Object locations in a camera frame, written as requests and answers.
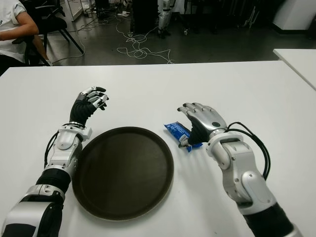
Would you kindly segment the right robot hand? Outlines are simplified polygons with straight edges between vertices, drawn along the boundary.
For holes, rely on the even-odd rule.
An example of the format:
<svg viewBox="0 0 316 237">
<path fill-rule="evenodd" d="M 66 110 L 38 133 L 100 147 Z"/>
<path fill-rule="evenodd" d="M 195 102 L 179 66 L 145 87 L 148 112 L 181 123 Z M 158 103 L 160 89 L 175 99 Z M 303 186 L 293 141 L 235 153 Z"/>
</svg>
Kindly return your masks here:
<svg viewBox="0 0 316 237">
<path fill-rule="evenodd" d="M 191 121 L 192 129 L 182 146 L 208 142 L 212 136 L 227 129 L 227 124 L 218 112 L 210 106 L 200 103 L 184 103 L 177 111 L 182 112 Z"/>
</svg>

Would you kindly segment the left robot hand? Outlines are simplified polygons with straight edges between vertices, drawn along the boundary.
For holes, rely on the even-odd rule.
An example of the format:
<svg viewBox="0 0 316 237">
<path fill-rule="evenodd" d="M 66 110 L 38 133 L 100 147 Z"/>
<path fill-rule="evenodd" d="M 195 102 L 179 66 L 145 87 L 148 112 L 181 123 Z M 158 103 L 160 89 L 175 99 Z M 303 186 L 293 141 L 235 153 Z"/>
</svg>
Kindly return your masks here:
<svg viewBox="0 0 316 237">
<path fill-rule="evenodd" d="M 70 122 L 76 122 L 85 127 L 86 121 L 97 109 L 105 110 L 109 100 L 106 89 L 91 86 L 79 93 L 70 112 Z"/>
</svg>

